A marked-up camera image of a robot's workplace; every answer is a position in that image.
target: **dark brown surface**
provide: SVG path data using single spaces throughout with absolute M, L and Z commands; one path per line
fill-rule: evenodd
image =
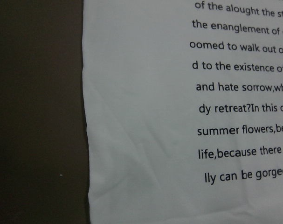
M 0 223 L 88 223 L 82 9 L 0 0 Z

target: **dark background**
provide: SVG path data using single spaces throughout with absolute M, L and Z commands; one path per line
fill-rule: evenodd
M 82 0 L 0 0 L 0 224 L 87 224 Z

